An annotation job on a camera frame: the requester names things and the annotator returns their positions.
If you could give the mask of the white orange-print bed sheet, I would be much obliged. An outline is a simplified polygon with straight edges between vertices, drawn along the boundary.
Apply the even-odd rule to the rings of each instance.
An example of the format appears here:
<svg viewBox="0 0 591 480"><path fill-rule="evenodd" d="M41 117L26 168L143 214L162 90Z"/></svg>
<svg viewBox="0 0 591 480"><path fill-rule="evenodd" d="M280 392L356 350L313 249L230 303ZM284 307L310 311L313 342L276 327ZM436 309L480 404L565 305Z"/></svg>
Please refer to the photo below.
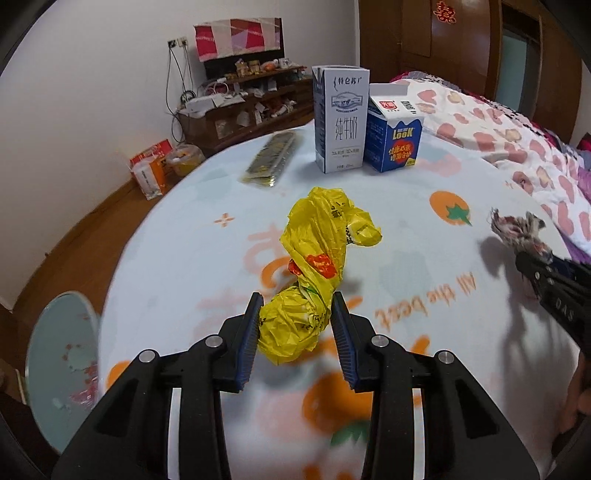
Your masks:
<svg viewBox="0 0 591 480"><path fill-rule="evenodd" d="M457 355L546 474L577 350L492 225L533 214L565 256L549 207L516 173L429 135L414 166L383 173L324 173L314 130L294 140L276 181L249 173L254 140L207 160L148 214L103 308L102 387L144 349L166 355L214 334L259 293L252 377L222 398L233 477L358 478L372 397L342 375L329 326L339 293L407 350Z"/></svg>

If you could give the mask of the wall power socket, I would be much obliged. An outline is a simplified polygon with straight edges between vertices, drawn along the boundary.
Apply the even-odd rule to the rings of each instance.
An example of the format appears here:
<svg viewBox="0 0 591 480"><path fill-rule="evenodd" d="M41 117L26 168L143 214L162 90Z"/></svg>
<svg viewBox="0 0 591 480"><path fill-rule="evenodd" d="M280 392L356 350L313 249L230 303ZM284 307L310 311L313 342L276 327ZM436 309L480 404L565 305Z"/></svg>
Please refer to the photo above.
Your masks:
<svg viewBox="0 0 591 480"><path fill-rule="evenodd" d="M176 39L172 39L172 40L168 40L167 41L167 46L169 49L172 48L176 48L176 47L180 47L180 48L187 48L188 47L188 41L186 37L179 37Z"/></svg>

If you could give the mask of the clear lidded food container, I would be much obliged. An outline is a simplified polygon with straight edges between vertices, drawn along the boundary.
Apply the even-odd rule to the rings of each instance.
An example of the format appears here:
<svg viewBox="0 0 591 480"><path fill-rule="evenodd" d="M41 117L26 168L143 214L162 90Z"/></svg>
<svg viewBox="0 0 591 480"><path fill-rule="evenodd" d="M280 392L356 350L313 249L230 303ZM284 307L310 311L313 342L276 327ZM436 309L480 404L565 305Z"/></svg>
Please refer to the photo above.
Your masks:
<svg viewBox="0 0 591 480"><path fill-rule="evenodd" d="M204 161L204 153L191 144L179 144L166 155L166 164L180 178L189 175Z"/></svg>

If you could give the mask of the blue Look milk carton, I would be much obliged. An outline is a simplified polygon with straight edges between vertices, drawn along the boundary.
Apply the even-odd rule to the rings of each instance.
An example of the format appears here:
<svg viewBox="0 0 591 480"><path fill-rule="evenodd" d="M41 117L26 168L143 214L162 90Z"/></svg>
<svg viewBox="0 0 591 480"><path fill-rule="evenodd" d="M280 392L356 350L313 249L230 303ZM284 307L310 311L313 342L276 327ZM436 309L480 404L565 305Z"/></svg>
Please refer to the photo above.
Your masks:
<svg viewBox="0 0 591 480"><path fill-rule="evenodd" d="M408 85L370 84L363 161L384 173L414 166L424 115L408 95Z"/></svg>

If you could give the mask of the orange white box on floor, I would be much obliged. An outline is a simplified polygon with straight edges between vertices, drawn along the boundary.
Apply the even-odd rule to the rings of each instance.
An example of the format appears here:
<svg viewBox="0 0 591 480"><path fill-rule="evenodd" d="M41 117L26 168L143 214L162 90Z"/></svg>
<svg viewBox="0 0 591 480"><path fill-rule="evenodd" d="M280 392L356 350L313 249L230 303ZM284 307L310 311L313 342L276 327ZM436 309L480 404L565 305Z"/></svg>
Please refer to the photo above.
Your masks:
<svg viewBox="0 0 591 480"><path fill-rule="evenodd" d="M143 150L129 160L129 170L147 200L162 196L166 188L164 164L172 151L165 139Z"/></svg>

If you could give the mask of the pink heart pattern quilt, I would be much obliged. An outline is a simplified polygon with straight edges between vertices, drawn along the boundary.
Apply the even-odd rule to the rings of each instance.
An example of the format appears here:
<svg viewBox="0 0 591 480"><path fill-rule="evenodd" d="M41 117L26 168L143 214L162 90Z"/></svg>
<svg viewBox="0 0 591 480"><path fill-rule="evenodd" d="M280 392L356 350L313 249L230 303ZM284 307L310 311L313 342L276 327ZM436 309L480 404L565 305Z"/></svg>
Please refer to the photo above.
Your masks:
<svg viewBox="0 0 591 480"><path fill-rule="evenodd" d="M505 171L546 212L573 259L590 261L590 168L586 158L523 114L437 76L393 79L425 115L424 129Z"/></svg>

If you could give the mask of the wooden wardrobe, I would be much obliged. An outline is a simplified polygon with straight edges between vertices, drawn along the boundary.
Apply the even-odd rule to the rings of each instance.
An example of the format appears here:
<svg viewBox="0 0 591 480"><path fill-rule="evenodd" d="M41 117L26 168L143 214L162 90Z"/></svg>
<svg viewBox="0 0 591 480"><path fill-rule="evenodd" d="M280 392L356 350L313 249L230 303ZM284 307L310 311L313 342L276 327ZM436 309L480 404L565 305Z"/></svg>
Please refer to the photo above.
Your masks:
<svg viewBox="0 0 591 480"><path fill-rule="evenodd" d="M590 132L587 1L360 1L360 63L375 82L414 70L510 105L560 139Z"/></svg>

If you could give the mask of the yellow plastic bag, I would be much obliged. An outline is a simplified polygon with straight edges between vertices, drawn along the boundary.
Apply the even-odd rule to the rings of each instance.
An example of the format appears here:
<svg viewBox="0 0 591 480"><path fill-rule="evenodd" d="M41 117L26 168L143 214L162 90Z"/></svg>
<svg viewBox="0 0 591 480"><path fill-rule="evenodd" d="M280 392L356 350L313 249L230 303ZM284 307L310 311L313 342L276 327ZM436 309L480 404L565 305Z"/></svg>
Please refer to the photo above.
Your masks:
<svg viewBox="0 0 591 480"><path fill-rule="evenodd" d="M346 249L373 247L382 238L370 213L356 207L342 189L315 187L295 202L280 236L294 284L274 295L259 313L259 350L270 362L290 363L315 350L331 320Z"/></svg>

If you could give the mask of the grey wrapper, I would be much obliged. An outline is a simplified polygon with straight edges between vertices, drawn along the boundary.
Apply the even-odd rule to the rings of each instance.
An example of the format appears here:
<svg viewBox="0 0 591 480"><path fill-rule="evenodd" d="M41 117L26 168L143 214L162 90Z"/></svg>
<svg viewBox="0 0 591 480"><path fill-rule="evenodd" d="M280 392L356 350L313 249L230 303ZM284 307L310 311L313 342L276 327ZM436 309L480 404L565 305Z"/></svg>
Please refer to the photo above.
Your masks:
<svg viewBox="0 0 591 480"><path fill-rule="evenodd" d="M515 254L527 253L549 263L552 249L540 239L545 222L531 212L525 217L502 216L498 209L491 211L491 229Z"/></svg>

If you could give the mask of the tall white milk carton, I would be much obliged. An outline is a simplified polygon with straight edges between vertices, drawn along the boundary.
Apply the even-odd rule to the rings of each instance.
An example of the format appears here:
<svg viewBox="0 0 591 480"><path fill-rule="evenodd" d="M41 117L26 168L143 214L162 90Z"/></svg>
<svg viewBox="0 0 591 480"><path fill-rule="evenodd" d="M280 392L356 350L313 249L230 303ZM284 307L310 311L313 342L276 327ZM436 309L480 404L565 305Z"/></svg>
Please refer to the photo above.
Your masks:
<svg viewBox="0 0 591 480"><path fill-rule="evenodd" d="M370 71L354 66L314 66L311 73L318 168L325 174L361 168Z"/></svg>

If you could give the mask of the dark seaweed snack packet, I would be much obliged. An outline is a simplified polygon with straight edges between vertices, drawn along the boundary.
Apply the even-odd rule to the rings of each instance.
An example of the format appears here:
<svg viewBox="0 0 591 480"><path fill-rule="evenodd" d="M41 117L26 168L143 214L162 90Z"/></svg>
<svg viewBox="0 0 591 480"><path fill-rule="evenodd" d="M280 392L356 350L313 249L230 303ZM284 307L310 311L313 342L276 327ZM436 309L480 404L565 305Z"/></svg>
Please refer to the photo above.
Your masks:
<svg viewBox="0 0 591 480"><path fill-rule="evenodd" d="M286 130L273 134L242 175L243 183L273 187L301 144L301 134Z"/></svg>

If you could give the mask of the wooden TV cabinet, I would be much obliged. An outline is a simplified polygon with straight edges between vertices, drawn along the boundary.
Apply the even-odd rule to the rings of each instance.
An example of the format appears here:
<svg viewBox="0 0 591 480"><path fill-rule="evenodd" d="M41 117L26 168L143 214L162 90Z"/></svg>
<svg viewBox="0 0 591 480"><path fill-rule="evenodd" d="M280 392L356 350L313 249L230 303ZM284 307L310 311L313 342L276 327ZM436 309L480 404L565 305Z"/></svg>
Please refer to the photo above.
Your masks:
<svg viewBox="0 0 591 480"><path fill-rule="evenodd" d="M199 147L207 157L314 119L311 75L305 72L304 66L242 77L233 83L212 82L201 96L216 93L242 95L245 101L197 117L183 112L187 100L175 115L183 140Z"/></svg>

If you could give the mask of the white router box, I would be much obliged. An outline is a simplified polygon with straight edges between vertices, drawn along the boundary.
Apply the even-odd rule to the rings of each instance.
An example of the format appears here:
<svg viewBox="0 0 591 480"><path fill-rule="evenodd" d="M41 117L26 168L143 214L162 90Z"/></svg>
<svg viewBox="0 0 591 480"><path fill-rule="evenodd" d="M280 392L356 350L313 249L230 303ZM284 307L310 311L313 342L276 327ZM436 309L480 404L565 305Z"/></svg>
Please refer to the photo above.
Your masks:
<svg viewBox="0 0 591 480"><path fill-rule="evenodd" d="M194 115L197 117L204 116L206 112L213 109L228 107L230 105L243 103L242 95L229 95L229 94L212 94L193 98L185 103L183 112L186 114Z"/></svg>

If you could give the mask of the light blue trash bin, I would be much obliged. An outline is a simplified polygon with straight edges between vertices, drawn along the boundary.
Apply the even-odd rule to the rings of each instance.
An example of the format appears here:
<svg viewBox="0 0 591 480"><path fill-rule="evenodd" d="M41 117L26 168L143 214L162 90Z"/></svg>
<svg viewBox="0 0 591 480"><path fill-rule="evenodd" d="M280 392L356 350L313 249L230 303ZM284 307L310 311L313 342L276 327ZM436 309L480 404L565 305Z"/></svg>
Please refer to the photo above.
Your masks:
<svg viewBox="0 0 591 480"><path fill-rule="evenodd" d="M27 402L48 444L62 453L98 396L97 317L79 292L56 296L42 310L29 340Z"/></svg>

